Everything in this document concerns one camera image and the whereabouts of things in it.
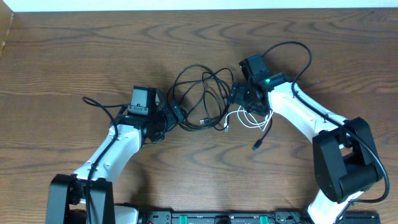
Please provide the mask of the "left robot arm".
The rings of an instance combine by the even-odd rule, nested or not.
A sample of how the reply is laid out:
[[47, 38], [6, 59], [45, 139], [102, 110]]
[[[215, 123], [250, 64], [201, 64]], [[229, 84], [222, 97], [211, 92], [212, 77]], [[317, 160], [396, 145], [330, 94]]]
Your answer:
[[141, 86], [133, 88], [131, 103], [119, 108], [94, 154], [72, 174], [51, 181], [46, 223], [139, 222], [138, 209], [114, 202], [113, 186], [145, 141], [163, 141], [184, 115], [160, 90]]

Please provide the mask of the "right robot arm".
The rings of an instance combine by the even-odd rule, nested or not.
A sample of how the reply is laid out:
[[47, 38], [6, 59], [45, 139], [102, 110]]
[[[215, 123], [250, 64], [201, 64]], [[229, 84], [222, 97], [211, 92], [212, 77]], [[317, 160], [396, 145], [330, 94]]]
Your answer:
[[235, 83], [228, 101], [244, 111], [273, 113], [290, 121], [313, 146], [313, 166], [320, 188], [302, 215], [302, 223], [379, 223], [376, 213], [347, 209], [386, 175], [368, 123], [332, 113], [306, 95], [285, 73], [274, 74], [262, 56], [239, 63], [245, 83]]

